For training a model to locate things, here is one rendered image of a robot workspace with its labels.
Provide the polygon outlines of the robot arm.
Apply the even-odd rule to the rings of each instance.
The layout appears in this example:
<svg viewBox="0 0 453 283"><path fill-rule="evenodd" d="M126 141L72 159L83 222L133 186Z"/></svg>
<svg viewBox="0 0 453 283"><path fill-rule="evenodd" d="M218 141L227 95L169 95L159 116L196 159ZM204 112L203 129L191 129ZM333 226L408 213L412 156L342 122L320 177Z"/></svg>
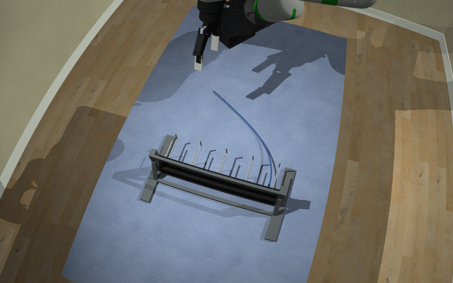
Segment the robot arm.
<svg viewBox="0 0 453 283"><path fill-rule="evenodd" d="M196 0L197 8L204 13L216 14L229 8L226 0ZM304 2L347 8L366 9L377 0L246 0L246 18L256 26L266 26L271 22L287 21L298 18L304 10Z"/></svg>

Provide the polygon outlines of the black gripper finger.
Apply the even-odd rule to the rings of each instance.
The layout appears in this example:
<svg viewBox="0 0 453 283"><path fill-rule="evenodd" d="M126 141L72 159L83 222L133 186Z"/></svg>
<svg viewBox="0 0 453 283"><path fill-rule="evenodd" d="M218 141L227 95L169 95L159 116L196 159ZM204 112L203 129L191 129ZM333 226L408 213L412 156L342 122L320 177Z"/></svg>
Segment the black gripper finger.
<svg viewBox="0 0 453 283"><path fill-rule="evenodd" d="M195 56L195 64L194 64L194 69L202 71L202 65L203 65L203 52L207 43L207 39L210 37L212 31L214 31L214 26L210 27L209 34L207 35L206 33L206 26L204 27L199 27L198 29L198 35L193 51L193 55Z"/></svg>
<svg viewBox="0 0 453 283"><path fill-rule="evenodd" d="M218 45L219 45L219 37L221 37L221 24L220 21L217 23L214 23L214 31L212 32L212 38L211 38L211 48L210 50L218 51Z"/></svg>

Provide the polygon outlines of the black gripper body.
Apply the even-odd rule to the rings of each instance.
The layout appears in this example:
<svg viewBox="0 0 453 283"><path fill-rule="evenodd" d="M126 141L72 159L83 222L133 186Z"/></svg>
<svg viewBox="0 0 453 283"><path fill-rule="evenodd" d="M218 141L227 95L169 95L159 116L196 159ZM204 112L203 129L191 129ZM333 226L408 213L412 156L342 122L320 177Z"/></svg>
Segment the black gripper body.
<svg viewBox="0 0 453 283"><path fill-rule="evenodd" d="M222 12L216 14L203 13L199 11L199 19L203 22L203 26L206 26L207 33L209 34L210 27L214 26L214 23L217 23L221 20Z"/></svg>

